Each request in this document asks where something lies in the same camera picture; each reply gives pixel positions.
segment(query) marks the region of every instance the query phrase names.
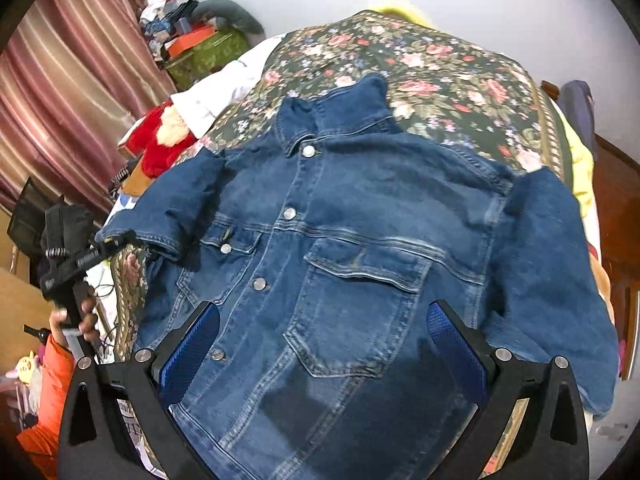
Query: human hand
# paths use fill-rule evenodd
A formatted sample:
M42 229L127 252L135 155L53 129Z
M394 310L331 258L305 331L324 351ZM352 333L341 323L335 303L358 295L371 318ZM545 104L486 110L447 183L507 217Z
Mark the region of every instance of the human hand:
M84 340L89 342L95 342L100 339L100 332L95 329L95 324L98 322L98 316L93 314L95 308L95 291L93 287L89 287L89 297L82 301L82 312L84 312L84 318L82 319L78 328L84 335ZM49 325L51 327L51 336L54 341L58 343L62 348L68 348L65 335L62 333L60 324L66 320L66 309L55 308L51 311L49 316Z

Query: wooden furniture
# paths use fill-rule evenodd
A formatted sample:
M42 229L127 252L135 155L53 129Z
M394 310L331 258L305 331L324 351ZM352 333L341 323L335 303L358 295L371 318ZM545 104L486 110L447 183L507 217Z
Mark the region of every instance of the wooden furniture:
M611 280L618 339L626 344L622 378L629 379L640 360L640 165L602 137L596 136L596 141L593 190L600 219L602 265Z
M0 269L0 373L15 367L18 359L38 349L39 342L22 331L24 324L48 327L52 303L38 288Z

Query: white wall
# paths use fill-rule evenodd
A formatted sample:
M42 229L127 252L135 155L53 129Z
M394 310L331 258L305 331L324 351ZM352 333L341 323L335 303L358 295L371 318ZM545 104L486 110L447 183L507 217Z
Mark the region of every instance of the white wall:
M267 35L339 20L371 0L235 0ZM518 60L537 80L587 81L599 134L640 161L640 46L609 0L409 0L434 24Z

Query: red stuffed toy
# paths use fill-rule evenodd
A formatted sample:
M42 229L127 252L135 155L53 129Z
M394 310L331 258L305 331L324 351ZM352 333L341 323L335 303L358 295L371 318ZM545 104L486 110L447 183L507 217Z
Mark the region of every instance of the red stuffed toy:
M142 173L149 178L157 178L195 143L195 136L169 100L145 116L131 133L126 147L134 155L144 151L140 161Z

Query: pink curtain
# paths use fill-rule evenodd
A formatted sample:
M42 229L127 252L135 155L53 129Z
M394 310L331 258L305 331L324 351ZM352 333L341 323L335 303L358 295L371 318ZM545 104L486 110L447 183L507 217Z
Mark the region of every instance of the pink curtain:
M97 214L116 145L175 87L140 35L143 0L36 0L0 57L0 202L28 176Z

